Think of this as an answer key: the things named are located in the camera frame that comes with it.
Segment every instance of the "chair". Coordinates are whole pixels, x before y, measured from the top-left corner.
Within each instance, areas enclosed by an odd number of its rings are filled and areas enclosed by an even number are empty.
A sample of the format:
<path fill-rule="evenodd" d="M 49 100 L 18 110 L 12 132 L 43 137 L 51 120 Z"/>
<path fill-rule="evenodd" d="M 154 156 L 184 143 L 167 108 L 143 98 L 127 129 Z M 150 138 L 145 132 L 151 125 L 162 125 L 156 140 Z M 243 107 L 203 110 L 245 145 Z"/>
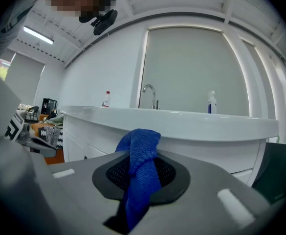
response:
<path fill-rule="evenodd" d="M 27 110 L 25 119 L 27 116 L 30 116 L 30 121 L 31 121 L 31 117 L 33 120 L 34 120 L 34 117 L 36 117 L 36 120 L 38 121 L 38 118 L 37 118 L 37 112 L 38 111 L 39 111 L 38 106 L 31 107 L 30 109 Z"/>

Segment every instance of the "faucet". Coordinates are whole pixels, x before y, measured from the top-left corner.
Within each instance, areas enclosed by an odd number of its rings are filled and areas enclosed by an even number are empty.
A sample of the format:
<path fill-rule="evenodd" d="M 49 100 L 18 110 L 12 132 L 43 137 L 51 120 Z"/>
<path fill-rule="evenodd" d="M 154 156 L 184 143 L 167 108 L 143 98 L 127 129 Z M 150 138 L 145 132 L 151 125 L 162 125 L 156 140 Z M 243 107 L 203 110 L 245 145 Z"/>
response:
<path fill-rule="evenodd" d="M 152 109 L 155 109 L 155 101 L 156 101 L 156 91 L 154 89 L 154 87 L 151 84 L 147 84 L 145 85 L 143 92 L 146 92 L 147 88 L 151 88 L 153 91 L 153 105 L 152 105 Z"/>

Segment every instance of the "sink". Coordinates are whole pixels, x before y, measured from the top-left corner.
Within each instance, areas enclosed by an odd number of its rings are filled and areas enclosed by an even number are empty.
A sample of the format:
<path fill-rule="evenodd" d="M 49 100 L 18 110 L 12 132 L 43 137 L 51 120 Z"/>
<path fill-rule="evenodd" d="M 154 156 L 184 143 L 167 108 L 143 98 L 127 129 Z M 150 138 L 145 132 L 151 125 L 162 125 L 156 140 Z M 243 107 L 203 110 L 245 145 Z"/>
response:
<path fill-rule="evenodd" d="M 251 185 L 266 139 L 278 136 L 277 120 L 194 112 L 63 106 L 65 162 L 113 153 L 137 128 L 161 134 L 159 150 L 216 164 Z"/>

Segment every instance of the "white wall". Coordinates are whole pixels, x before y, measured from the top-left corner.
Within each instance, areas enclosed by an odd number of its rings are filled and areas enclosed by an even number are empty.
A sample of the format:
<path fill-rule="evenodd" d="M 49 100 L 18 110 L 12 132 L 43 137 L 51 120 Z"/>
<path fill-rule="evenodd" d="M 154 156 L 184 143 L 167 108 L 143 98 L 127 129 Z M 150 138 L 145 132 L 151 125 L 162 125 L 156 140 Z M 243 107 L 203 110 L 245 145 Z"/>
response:
<path fill-rule="evenodd" d="M 102 39 L 70 65 L 61 105 L 101 106 L 110 91 L 111 107 L 129 107 L 143 27 L 131 25 Z"/>
<path fill-rule="evenodd" d="M 262 82 L 264 84 L 264 91 L 265 91 L 265 96 L 266 96 L 266 102 L 267 102 L 267 106 L 268 106 L 268 119 L 275 119 L 275 108 L 274 108 L 274 99 L 273 99 L 273 93 L 272 93 L 272 88 L 271 88 L 271 84 L 270 84 L 270 80 L 268 78 L 267 72 L 264 68 L 264 64 L 262 63 L 259 54 L 257 53 L 255 47 L 251 44 L 245 43 L 247 49 L 249 50 L 251 56 L 253 57 Z"/>
<path fill-rule="evenodd" d="M 43 67 L 44 64 L 19 53 L 12 61 L 5 83 L 20 98 L 22 104 L 32 105 Z"/>
<path fill-rule="evenodd" d="M 221 32 L 151 30 L 142 87 L 146 84 L 154 86 L 162 110 L 207 113 L 208 92 L 214 90 L 219 114 L 249 116 L 242 69 Z M 152 97 L 150 89 L 141 93 L 139 107 L 150 109 Z"/>
<path fill-rule="evenodd" d="M 43 98 L 50 98 L 58 101 L 63 83 L 64 67 L 46 64 L 37 85 L 33 105 L 39 106 L 38 113 L 41 113 Z"/>
<path fill-rule="evenodd" d="M 67 68 L 59 106 L 100 106 L 105 91 L 110 90 L 112 107 L 137 107 L 146 31 L 164 26 L 194 26 L 223 31 L 243 71 L 249 115 L 268 118 L 268 104 L 261 75 L 241 38 L 254 44 L 262 62 L 265 62 L 264 67 L 271 84 L 276 119 L 280 121 L 280 142 L 286 143 L 286 68 L 282 63 L 277 68 L 272 61 L 279 57 L 246 31 L 201 17 L 159 17 L 132 24 L 102 39 Z"/>

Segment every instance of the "blue towel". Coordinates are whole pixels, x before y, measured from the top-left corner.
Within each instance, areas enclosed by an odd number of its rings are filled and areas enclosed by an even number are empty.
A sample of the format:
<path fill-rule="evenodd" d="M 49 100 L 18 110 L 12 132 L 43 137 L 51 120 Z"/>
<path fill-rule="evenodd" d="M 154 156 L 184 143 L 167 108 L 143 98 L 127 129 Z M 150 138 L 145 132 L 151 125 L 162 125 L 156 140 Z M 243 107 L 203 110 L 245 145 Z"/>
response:
<path fill-rule="evenodd" d="M 123 198 L 130 231 L 147 212 L 150 195 L 161 189 L 153 161 L 160 137 L 158 132 L 136 129 L 127 133 L 116 149 L 130 151 L 130 186 Z"/>

